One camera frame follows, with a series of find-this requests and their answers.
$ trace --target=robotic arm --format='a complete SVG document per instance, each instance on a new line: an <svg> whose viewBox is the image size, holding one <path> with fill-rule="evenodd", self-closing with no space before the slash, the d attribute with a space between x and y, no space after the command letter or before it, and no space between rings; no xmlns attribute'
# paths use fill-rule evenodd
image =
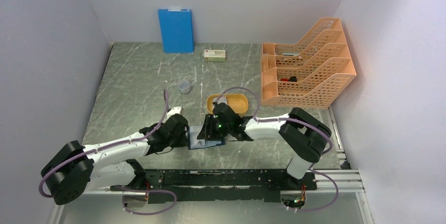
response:
<svg viewBox="0 0 446 224"><path fill-rule="evenodd" d="M283 138L296 152L287 167L287 173L296 179L301 179L307 169L319 161L327 141L308 127L302 133L303 125L287 120L291 118L304 121L326 136L331 135L325 125L300 108L294 108L289 114L282 116L257 120L252 116L240 117L225 103L217 104L212 112L213 115L206 115L199 137L204 137L205 140L224 140L230 134L238 141ZM188 121L181 115L180 107L171 109L167 120L147 139L132 141L145 136L155 125L103 144L81 146L77 141L67 143L42 170L42 177L71 157L88 151L92 153L69 162L45 181L56 204L64 205L84 191L102 187L121 185L131 189L144 188L146 173L135 159L163 151L167 147L187 147L189 143ZM125 140L128 140L128 144L118 144ZM111 147L100 150L101 146L106 145Z"/></svg>

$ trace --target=table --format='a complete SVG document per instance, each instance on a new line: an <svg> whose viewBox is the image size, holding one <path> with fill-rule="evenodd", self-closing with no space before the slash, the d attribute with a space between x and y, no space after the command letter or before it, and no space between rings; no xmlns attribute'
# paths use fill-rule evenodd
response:
<svg viewBox="0 0 446 224"><path fill-rule="evenodd" d="M165 54L161 43L119 42L113 45L88 123L83 144L99 144L130 135L159 121L163 109L163 89L169 91L170 107L183 106L190 126L202 125L206 99L211 94L233 86L243 86L260 93L259 44L195 45L191 54ZM226 62L206 62L204 49L225 49ZM188 95L180 94L177 82L191 83ZM249 100L248 115L256 107ZM332 131L337 147L333 117L328 109L305 109ZM290 107L261 106L259 117L277 116ZM225 146L188 150L175 148L162 155L150 155L138 161L146 169L243 169L286 168L293 150L283 139L253 142L227 142ZM339 169L336 148L324 155L316 169Z"/></svg>

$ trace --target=yellow tray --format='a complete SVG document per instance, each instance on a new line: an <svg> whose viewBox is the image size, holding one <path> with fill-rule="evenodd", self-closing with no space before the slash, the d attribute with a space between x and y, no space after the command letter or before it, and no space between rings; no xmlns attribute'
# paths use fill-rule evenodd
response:
<svg viewBox="0 0 446 224"><path fill-rule="evenodd" d="M208 97L207 109L210 114L212 114L212 109L214 105L212 104L212 100L220 96L219 94L212 94ZM236 114L243 116L248 111L248 98L243 94L225 94L223 95L228 100L228 105L231 107Z"/></svg>

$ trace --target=orange basket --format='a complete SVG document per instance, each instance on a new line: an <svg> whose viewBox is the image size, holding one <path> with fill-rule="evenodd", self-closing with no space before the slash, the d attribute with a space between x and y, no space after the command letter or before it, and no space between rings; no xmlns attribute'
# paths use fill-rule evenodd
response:
<svg viewBox="0 0 446 224"><path fill-rule="evenodd" d="M262 105L328 108L356 76L337 18L321 18L294 45L263 43L261 57ZM297 82L280 81L292 76Z"/></svg>

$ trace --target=clear plastic cup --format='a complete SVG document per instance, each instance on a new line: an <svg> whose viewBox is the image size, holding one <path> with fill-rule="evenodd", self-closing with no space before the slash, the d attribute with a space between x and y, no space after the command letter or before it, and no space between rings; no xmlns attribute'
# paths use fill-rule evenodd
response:
<svg viewBox="0 0 446 224"><path fill-rule="evenodd" d="M190 92L190 83L187 79L181 79L178 81L178 89L181 94L188 94Z"/></svg>

